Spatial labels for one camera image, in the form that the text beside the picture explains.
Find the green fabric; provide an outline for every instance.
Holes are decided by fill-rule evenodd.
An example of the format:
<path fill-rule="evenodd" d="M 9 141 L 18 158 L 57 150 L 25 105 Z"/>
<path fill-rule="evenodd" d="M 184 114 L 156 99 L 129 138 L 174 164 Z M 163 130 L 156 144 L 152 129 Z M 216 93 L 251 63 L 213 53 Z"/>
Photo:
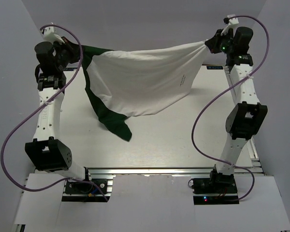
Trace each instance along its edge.
<path fill-rule="evenodd" d="M 118 114 L 114 111 L 109 110 L 102 100 L 98 98 L 90 89 L 90 78 L 87 72 L 87 68 L 92 62 L 93 56 L 99 56 L 104 52 L 112 51 L 109 49 L 83 46 L 83 71 L 86 80 L 85 91 L 89 97 L 90 103 L 93 107 L 93 110 L 96 112 L 98 119 L 101 123 L 105 125 L 105 127 L 113 134 L 122 138 L 125 141 L 129 141 L 132 137 L 132 133 L 129 127 L 126 125 L 125 120 L 128 118 L 123 114 Z"/>

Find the cloth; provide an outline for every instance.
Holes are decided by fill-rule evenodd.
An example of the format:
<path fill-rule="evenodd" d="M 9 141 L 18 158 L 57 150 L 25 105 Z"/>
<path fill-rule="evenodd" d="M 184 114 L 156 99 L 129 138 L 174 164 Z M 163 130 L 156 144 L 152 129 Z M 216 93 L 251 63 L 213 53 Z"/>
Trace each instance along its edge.
<path fill-rule="evenodd" d="M 125 120 L 156 114 L 188 95 L 208 52 L 204 42 L 132 52 L 83 46 L 85 90 L 99 121 L 129 141 Z"/>

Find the dark green trim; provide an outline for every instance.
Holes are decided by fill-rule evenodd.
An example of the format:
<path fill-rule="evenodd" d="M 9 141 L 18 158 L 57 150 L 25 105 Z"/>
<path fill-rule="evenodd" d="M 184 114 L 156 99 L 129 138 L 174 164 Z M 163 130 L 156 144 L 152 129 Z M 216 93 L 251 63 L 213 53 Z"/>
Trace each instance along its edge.
<path fill-rule="evenodd" d="M 128 118 L 123 114 L 118 114 L 110 109 L 108 109 L 102 100 L 98 98 L 90 89 L 90 78 L 87 72 L 87 68 L 92 62 L 93 56 L 98 56 L 104 52 L 112 50 L 102 49 L 97 47 L 83 46 L 83 71 L 85 75 L 86 87 L 85 91 L 89 97 L 89 101 L 92 105 L 93 110 L 98 116 L 99 121 L 106 126 L 106 128 L 113 134 L 122 138 L 125 141 L 130 141 L 132 133 L 129 127 L 126 125 L 125 120 Z"/>

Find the gray wall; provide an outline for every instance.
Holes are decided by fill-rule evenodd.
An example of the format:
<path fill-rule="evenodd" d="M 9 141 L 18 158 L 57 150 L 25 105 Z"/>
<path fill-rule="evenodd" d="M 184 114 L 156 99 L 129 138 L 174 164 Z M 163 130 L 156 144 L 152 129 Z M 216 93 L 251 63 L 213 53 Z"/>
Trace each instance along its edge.
<path fill-rule="evenodd" d="M 274 175 L 290 220 L 290 0 L 268 0 L 259 19 L 270 34 L 266 64 L 255 74 L 258 97 L 269 108 L 256 139 L 264 170 Z M 259 63 L 265 35 L 255 25 L 251 54 Z"/>
<path fill-rule="evenodd" d="M 40 27 L 54 22 L 71 29 L 82 44 L 114 50 L 176 46 L 212 38 L 230 14 L 258 16 L 265 0 L 23 0 Z M 252 26 L 252 20 L 241 20 Z M 225 64 L 208 56 L 205 63 Z"/>
<path fill-rule="evenodd" d="M 8 132 L 38 106 L 33 49 L 41 41 L 21 0 L 0 0 L 0 147 Z M 24 145 L 32 139 L 35 123 L 33 119 L 21 128 L 6 150 L 7 167 L 20 183 L 32 170 Z M 11 231 L 20 195 L 0 166 L 0 232 Z"/>

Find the white cloth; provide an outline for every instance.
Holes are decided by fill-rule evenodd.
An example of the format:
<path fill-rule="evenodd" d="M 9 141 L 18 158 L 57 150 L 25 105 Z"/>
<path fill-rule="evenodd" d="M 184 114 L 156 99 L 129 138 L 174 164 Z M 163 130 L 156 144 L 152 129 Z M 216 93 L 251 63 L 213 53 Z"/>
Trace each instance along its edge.
<path fill-rule="evenodd" d="M 90 89 L 126 116 L 156 114 L 189 94 L 209 50 L 204 42 L 147 51 L 108 51 L 87 68 Z"/>

